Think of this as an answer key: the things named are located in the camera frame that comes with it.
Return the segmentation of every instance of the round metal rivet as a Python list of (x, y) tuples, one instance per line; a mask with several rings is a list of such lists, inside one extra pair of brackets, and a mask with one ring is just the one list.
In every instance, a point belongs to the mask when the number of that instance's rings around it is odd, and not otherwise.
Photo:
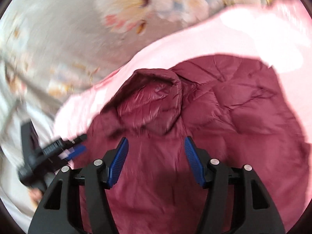
[(220, 161), (218, 159), (211, 159), (210, 163), (213, 165), (218, 165), (220, 163)]
[(245, 169), (246, 171), (251, 171), (251, 170), (252, 170), (252, 166), (249, 165), (249, 164), (246, 164), (246, 165), (244, 165), (244, 169)]
[(68, 170), (69, 170), (69, 166), (67, 166), (67, 165), (63, 166), (61, 169), (61, 171), (64, 173), (67, 172)]
[(101, 164), (103, 164), (103, 161), (101, 159), (96, 159), (94, 162), (93, 162), (94, 165), (96, 166), (99, 166)]

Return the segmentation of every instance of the floral bedsheet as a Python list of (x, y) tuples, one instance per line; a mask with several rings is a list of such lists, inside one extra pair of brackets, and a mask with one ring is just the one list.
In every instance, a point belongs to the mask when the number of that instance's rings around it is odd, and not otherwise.
[(150, 43), (227, 6), (273, 1), (13, 0), (0, 20), (5, 80), (18, 98), (54, 116), (71, 94), (99, 82)]

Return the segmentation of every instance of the maroon fabric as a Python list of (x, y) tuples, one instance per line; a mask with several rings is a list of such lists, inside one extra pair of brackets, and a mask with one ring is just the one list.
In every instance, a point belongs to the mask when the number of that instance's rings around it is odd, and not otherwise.
[[(87, 133), (77, 168), (102, 158), (122, 136), (129, 140), (119, 181), (107, 191), (121, 234), (195, 232), (207, 191), (188, 165), (188, 135), (228, 166), (251, 164), (287, 230), (304, 209), (309, 145), (274, 70), (258, 60), (214, 55), (137, 70)], [(87, 222), (84, 198), (82, 208)]]

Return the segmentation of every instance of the quilted fabric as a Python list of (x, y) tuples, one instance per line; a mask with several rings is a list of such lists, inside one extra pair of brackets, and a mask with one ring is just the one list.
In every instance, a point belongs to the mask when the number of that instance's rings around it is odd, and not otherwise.
[(136, 70), (87, 133), (88, 151), (76, 168), (102, 158), (122, 136), (129, 140), (120, 179), (107, 191), (121, 234), (195, 232), (207, 191), (188, 165), (188, 135), (229, 166), (252, 165), (287, 230), (304, 209), (309, 145), (274, 70), (258, 60), (214, 55), (169, 70)]

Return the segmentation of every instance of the pink fabric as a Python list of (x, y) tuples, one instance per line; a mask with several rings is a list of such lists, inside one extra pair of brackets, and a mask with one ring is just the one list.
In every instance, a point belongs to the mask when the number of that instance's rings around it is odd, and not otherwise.
[[(260, 58), (280, 76), (286, 99), (312, 142), (312, 20), (299, 0), (266, 9), (235, 6), (195, 27), (154, 42), (118, 71), (79, 95), (72, 95), (55, 120), (55, 135), (84, 133), (92, 119), (139, 68), (171, 68), (210, 54)], [(311, 198), (311, 184), (307, 200)]]

